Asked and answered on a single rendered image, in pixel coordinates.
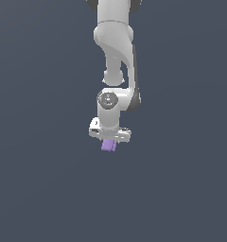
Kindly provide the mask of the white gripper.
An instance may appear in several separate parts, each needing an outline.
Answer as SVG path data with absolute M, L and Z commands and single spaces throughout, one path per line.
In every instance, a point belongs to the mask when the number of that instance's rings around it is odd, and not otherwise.
M 104 139 L 115 140 L 117 143 L 128 143 L 131 139 L 131 130 L 127 128 L 117 128 L 115 130 L 105 130 L 100 126 L 99 118 L 94 117 L 89 126 L 89 135 L 100 141 Z

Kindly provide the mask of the purple block object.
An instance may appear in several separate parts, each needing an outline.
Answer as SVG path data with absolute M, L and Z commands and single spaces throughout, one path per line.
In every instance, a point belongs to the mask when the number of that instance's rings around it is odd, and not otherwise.
M 106 151 L 115 151 L 115 149 L 116 149 L 116 141 L 115 140 L 104 139 L 103 142 L 102 142 L 101 149 L 102 150 L 106 150 Z

